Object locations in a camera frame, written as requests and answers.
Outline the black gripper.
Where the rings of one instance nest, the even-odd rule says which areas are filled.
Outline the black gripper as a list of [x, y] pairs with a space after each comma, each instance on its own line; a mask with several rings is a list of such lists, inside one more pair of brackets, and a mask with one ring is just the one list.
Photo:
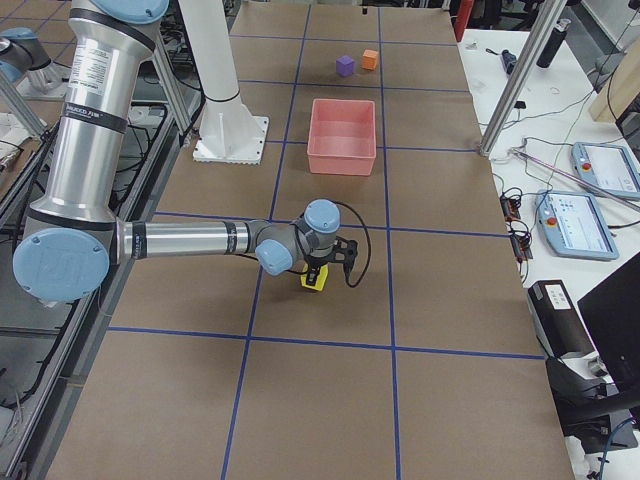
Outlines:
[[304, 261], [308, 266], [308, 284], [316, 285], [320, 274], [320, 268], [335, 260], [334, 245], [326, 248], [314, 249], [304, 254]]

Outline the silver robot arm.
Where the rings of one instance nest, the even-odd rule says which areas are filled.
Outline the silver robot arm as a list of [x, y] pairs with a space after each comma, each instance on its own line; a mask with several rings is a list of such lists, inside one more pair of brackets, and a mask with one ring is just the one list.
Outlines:
[[35, 32], [26, 27], [1, 32], [1, 72], [12, 82], [26, 78], [42, 93], [68, 80], [64, 68], [52, 60]]
[[304, 262], [333, 262], [340, 213], [311, 202], [292, 223], [125, 222], [110, 209], [139, 66], [156, 50], [164, 1], [76, 1], [77, 39], [44, 195], [28, 210], [13, 273], [28, 294], [71, 302], [96, 290], [111, 266], [129, 259], [254, 254], [278, 275]]

